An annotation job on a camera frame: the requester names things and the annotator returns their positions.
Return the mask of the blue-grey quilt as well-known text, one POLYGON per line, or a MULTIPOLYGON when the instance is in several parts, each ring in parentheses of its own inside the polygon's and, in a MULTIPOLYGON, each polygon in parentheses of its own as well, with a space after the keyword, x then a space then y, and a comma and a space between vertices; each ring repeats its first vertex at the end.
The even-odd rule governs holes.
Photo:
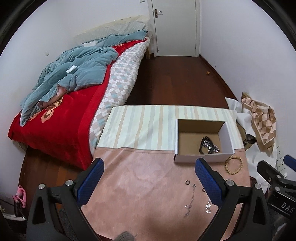
POLYGON ((101 85, 107 67, 119 56, 114 47, 130 41, 144 40, 146 36, 145 30, 127 35, 109 35, 63 52, 57 60, 42 70, 32 92, 22 100, 20 126, 24 126, 35 113, 64 94, 101 85), (72 65, 77 68, 67 74, 66 70, 72 65))

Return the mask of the white power strip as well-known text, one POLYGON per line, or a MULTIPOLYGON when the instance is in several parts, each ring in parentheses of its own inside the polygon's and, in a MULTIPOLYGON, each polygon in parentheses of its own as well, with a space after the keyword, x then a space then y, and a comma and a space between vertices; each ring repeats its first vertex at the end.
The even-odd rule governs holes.
POLYGON ((277 170, 283 174, 283 176, 286 178, 287 177, 287 172, 286 172, 286 168, 285 168, 285 164, 283 161, 284 158, 284 153, 281 149, 281 146, 277 146, 276 147, 276 151, 277 151, 277 156, 276 156, 276 167, 277 170))

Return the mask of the white tissue on quilt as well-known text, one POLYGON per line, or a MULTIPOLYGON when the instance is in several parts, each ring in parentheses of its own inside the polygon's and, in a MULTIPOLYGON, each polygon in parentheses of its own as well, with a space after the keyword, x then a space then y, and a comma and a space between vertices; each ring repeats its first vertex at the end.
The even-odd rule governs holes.
POLYGON ((72 65, 69 69, 66 70, 66 73, 69 74, 71 73, 73 70, 75 70, 77 68, 76 65, 72 65))

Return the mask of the white cardboard box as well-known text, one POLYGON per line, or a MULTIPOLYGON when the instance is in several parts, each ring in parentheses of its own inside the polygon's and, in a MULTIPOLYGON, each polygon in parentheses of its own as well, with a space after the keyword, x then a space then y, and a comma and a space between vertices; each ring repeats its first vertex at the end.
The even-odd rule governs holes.
POLYGON ((224 162, 235 151, 225 121, 176 120, 175 163, 224 162))

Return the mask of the red bed cover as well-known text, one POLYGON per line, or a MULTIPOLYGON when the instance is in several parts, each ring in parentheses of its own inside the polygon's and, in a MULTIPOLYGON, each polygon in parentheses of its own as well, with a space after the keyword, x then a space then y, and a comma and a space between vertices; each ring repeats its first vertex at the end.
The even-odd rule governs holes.
MULTIPOLYGON (((120 56, 126 49, 143 41, 130 41, 114 48, 120 56)), ((67 164, 87 169, 93 160, 89 147, 90 125, 107 89, 110 72, 111 66, 107 68, 101 85, 65 94, 36 113, 24 127, 20 126, 21 116, 17 114, 8 137, 67 164)))

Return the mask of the white door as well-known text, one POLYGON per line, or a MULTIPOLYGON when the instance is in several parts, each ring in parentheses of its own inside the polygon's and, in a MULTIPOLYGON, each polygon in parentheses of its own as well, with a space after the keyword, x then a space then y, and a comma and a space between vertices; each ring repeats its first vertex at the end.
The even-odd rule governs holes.
POLYGON ((147 1, 154 54, 197 57, 200 47, 200 2, 147 1))

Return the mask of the checkered mattress pad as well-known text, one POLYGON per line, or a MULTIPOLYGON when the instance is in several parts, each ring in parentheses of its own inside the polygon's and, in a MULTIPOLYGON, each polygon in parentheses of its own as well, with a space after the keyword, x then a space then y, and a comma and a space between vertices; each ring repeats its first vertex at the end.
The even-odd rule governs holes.
POLYGON ((129 97, 138 74, 140 62, 150 44, 150 38, 136 43, 118 56, 111 66, 109 83, 89 130, 89 147, 93 155, 112 108, 122 106, 129 97))

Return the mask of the black smart watch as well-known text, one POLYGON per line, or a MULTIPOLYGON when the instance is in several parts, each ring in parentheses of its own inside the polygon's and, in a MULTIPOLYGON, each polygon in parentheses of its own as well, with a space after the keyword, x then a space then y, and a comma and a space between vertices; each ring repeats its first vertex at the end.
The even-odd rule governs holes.
POLYGON ((199 152, 201 155, 204 155, 205 152, 203 150, 206 150, 208 154, 213 154, 214 153, 214 144, 211 141, 211 139, 207 136, 202 138, 200 147, 199 147, 199 152))

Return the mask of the pink slipper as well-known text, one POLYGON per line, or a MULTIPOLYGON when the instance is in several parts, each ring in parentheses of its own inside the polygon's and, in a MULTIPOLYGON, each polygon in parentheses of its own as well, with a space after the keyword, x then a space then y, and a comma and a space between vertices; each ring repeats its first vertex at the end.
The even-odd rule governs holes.
POLYGON ((18 186, 13 200, 16 204, 21 203, 22 208, 26 207, 26 191, 21 185, 18 186))

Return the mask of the brown patterned scarf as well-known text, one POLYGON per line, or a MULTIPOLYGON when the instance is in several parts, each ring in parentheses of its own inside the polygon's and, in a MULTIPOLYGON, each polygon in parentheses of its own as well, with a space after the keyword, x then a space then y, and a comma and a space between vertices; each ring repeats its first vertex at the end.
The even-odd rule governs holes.
POLYGON ((274 109, 260 101, 251 98, 243 92, 241 96, 243 110, 250 111, 251 126, 256 135, 259 149, 271 155, 276 138, 276 117, 274 109))

